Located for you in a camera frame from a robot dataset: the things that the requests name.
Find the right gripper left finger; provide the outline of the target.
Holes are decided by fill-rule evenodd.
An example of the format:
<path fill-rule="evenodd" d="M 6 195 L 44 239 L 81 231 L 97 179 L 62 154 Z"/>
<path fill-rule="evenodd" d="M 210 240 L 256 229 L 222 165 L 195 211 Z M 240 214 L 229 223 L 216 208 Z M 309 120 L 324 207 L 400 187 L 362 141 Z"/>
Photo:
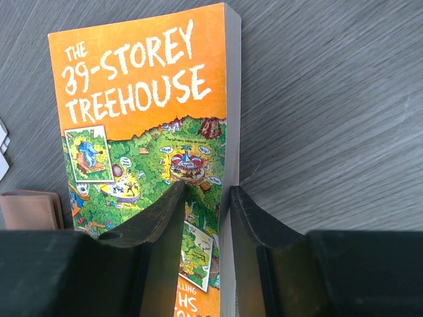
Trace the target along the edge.
<path fill-rule="evenodd" d="M 98 241 L 135 252 L 129 316 L 172 316 L 184 226 L 185 183 L 173 183 L 160 198 Z"/>

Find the brown leather wallet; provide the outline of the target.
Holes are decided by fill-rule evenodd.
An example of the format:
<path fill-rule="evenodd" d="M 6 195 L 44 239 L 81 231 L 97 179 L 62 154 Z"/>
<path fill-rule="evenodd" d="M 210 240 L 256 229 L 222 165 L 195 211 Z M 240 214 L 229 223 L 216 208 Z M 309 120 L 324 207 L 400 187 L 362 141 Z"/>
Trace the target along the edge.
<path fill-rule="evenodd" d="M 1 194 L 8 230 L 63 230 L 60 198 L 54 192 L 16 190 Z"/>

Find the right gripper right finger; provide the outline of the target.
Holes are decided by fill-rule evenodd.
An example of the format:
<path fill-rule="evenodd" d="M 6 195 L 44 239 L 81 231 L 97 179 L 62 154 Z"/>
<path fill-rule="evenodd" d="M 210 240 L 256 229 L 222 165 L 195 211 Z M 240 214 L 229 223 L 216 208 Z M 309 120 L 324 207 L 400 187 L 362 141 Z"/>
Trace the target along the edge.
<path fill-rule="evenodd" d="M 231 188 L 231 232 L 240 316 L 330 316 L 330 301 L 306 237 Z"/>

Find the orange treehouse paperback book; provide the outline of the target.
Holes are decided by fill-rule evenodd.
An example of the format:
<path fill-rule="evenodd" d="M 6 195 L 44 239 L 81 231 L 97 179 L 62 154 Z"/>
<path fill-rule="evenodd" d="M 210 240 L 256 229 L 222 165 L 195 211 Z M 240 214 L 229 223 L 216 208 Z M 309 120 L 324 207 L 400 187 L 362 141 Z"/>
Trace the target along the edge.
<path fill-rule="evenodd" d="M 73 226 L 94 238 L 184 182 L 175 316 L 234 316 L 241 18 L 226 3 L 48 35 Z"/>

